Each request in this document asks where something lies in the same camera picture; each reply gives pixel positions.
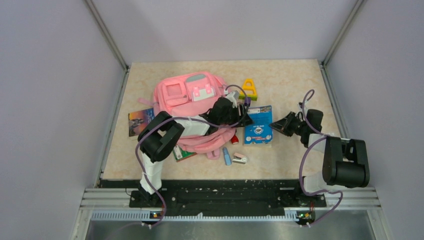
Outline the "blue back-cover book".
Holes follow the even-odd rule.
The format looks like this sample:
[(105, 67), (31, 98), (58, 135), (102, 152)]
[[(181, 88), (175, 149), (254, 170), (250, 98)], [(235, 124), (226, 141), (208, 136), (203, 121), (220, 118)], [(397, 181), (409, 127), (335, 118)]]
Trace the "blue back-cover book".
[(243, 145), (252, 147), (271, 148), (273, 141), (272, 106), (252, 107), (247, 111), (253, 123), (245, 126), (243, 133)]

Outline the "pink student backpack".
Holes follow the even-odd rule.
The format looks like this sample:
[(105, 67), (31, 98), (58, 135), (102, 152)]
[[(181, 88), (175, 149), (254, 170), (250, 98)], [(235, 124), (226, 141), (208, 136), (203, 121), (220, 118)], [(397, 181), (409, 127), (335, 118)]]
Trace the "pink student backpack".
[[(165, 111), (173, 117), (197, 118), (213, 107), (220, 97), (225, 97), (227, 83), (220, 76), (209, 72), (195, 72), (169, 77), (159, 82), (152, 100), (138, 98), (138, 102), (153, 107), (155, 115)], [(206, 124), (192, 121), (188, 132), (184, 132), (177, 145), (184, 151), (206, 154), (208, 159), (218, 159), (220, 148), (235, 135), (235, 128), (218, 128), (214, 133), (199, 135), (196, 127)]]

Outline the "Jane Eyre book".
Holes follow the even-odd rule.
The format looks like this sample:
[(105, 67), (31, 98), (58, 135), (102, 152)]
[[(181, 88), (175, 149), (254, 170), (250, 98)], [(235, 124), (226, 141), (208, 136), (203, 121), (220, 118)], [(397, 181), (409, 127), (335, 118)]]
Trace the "Jane Eyre book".
[(155, 117), (154, 109), (148, 108), (128, 114), (128, 136), (136, 138)]

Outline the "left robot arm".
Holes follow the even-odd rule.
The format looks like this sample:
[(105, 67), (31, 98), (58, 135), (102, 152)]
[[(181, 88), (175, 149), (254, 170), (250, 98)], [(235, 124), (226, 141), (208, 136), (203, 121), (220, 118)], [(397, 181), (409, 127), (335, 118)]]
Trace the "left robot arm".
[(219, 97), (207, 111), (198, 115), (174, 116), (160, 111), (138, 135), (135, 156), (142, 170), (139, 182), (141, 200), (149, 207), (160, 202), (163, 161), (175, 146), (187, 144), (190, 152), (208, 153), (219, 149), (216, 142), (226, 132), (233, 136), (235, 129), (251, 125), (249, 104), (238, 104), (228, 96)]

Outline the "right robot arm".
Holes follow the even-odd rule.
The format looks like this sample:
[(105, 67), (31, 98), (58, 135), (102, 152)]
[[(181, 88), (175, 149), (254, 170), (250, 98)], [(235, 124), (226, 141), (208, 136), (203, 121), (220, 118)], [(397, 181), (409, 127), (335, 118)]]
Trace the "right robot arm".
[[(290, 112), (286, 117), (269, 126), (287, 136), (300, 136), (306, 148), (299, 167), (300, 188), (293, 192), (293, 200), (299, 206), (307, 206), (314, 195), (343, 189), (365, 188), (370, 182), (367, 147), (364, 140), (325, 135), (321, 132), (323, 112), (309, 109), (307, 112)], [(303, 175), (308, 154), (323, 153), (322, 169), (309, 176)]]

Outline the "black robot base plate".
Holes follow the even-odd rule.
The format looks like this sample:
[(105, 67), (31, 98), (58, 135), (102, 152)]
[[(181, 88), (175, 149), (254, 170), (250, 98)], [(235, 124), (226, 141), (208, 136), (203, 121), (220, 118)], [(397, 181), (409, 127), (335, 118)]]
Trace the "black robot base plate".
[(163, 180), (162, 186), (149, 194), (141, 186), (131, 192), (130, 206), (177, 208), (325, 207), (323, 195), (307, 196), (295, 179), (238, 180)]

